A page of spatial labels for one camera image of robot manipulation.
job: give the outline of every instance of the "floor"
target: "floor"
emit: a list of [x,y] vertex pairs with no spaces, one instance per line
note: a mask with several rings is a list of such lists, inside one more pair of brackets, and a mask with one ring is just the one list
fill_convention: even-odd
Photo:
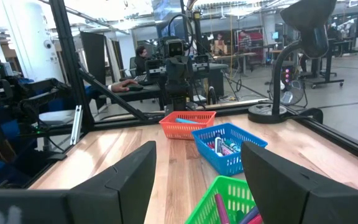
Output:
[[[242,84],[247,87],[242,87],[236,93],[237,97],[244,100],[253,100],[264,98],[268,96],[268,85],[271,79],[270,67],[256,67],[251,73],[246,71],[246,77],[241,77]],[[308,108],[320,108],[324,112],[324,124],[328,125],[338,131],[358,139],[358,54],[352,54],[348,57],[334,58],[332,62],[332,72],[337,72],[337,77],[345,79],[344,86],[340,87],[338,83],[318,86],[311,89],[310,85],[306,86],[306,94],[308,97]],[[230,84],[227,80],[224,81],[225,95],[234,96],[231,91]],[[304,105],[305,99],[299,102],[299,105]],[[130,105],[140,109],[141,111],[158,111],[158,102],[152,103],[152,100],[144,100],[143,103],[136,101],[130,102]],[[94,102],[91,103],[91,110],[94,114],[95,120],[103,119],[106,116],[115,114],[127,113],[118,105],[111,105],[105,107],[99,113],[96,110]],[[66,148],[69,142],[69,136],[55,136],[52,138],[60,147]],[[39,146],[42,146],[42,141],[39,140]]]

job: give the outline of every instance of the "plastic basket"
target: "plastic basket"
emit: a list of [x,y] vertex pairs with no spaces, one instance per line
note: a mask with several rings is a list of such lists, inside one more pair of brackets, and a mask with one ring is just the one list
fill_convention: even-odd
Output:
[[248,213],[255,206],[248,184],[244,180],[231,177],[218,176],[209,186],[203,198],[198,202],[186,224],[220,223],[218,209],[216,208],[216,194],[221,194],[224,206],[231,223],[236,223],[236,212],[242,210]]
[[[167,138],[193,139],[191,132],[214,125],[215,111],[174,111],[160,121]],[[177,118],[195,121],[198,124],[177,123]]]
[[266,147],[267,142],[231,124],[221,124],[210,128],[193,131],[198,152],[219,172],[220,175],[231,176],[243,171],[241,154],[236,152],[219,157],[208,144],[214,144],[215,135],[221,134],[223,140],[230,140],[241,147],[242,142],[250,141],[260,147]]

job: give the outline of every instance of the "red basket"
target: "red basket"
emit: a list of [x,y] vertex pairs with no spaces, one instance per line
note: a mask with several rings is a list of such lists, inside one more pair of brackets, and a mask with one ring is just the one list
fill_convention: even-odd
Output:
[[[174,111],[160,121],[162,129],[169,139],[192,140],[192,131],[214,125],[215,111]],[[177,118],[195,121],[198,124],[177,123]]]

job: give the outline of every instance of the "wooden table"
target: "wooden table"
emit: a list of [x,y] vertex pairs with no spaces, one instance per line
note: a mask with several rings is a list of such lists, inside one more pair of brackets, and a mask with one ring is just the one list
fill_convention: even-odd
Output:
[[255,52],[249,52],[249,53],[236,54],[236,55],[214,56],[214,59],[223,61],[223,60],[227,60],[227,59],[243,57],[244,59],[242,61],[242,66],[243,66],[242,67],[242,72],[243,72],[244,76],[247,76],[246,75],[247,56],[253,56],[253,55],[256,55],[256,53]]
[[[266,149],[358,189],[358,157],[296,121],[256,124],[246,114],[215,119],[215,124],[227,122],[267,141]],[[157,167],[145,223],[184,223],[218,173],[193,141],[167,139],[160,125],[89,133],[30,189],[70,189],[153,139]],[[245,179],[244,174],[234,177]]]

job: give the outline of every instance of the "keyboard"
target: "keyboard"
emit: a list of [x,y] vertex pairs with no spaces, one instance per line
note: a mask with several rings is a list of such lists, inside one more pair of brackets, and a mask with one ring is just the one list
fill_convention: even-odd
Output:
[[135,81],[139,82],[146,82],[147,75],[138,75],[134,78]]

